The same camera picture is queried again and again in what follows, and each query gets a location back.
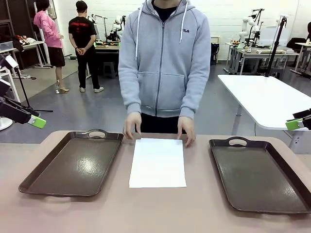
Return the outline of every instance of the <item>hand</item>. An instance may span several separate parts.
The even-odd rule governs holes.
[[[79,55],[81,55],[81,53],[82,53],[81,49],[76,48],[76,51],[77,51],[77,53],[78,53]]]
[[[140,125],[141,125],[141,115],[139,112],[134,112],[130,113],[127,116],[127,119],[125,121],[124,129],[123,129],[123,134],[127,139],[134,139],[133,138],[133,133],[132,133],[132,128],[133,126],[136,126],[136,130],[139,134],[140,132]]]
[[[188,140],[186,142],[186,147],[188,147],[195,141],[194,122],[191,118],[186,116],[181,116],[179,118],[177,139],[181,138],[183,130],[185,130],[187,133]]]
[[[86,52],[86,49],[79,49],[79,50],[81,50],[81,54],[80,55],[84,55],[85,54],[85,52]]]

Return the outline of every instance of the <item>hoodie zipper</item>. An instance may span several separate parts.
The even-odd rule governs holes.
[[[157,81],[157,92],[156,92],[156,101],[155,101],[155,116],[156,117],[157,117],[157,105],[159,102],[159,92],[160,92],[160,84],[161,84],[162,58],[163,58],[163,45],[164,45],[164,29],[165,29],[165,22],[162,22],[161,58],[160,58],[159,78]]]

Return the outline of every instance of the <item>pink shirt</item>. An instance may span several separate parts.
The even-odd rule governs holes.
[[[48,47],[63,47],[55,22],[45,13],[45,11],[40,11],[35,15],[34,24],[42,29],[45,43]]]

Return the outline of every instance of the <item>white shoe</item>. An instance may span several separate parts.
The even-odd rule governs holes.
[[[101,86],[99,89],[94,89],[95,93],[100,93],[104,90],[104,88]]]

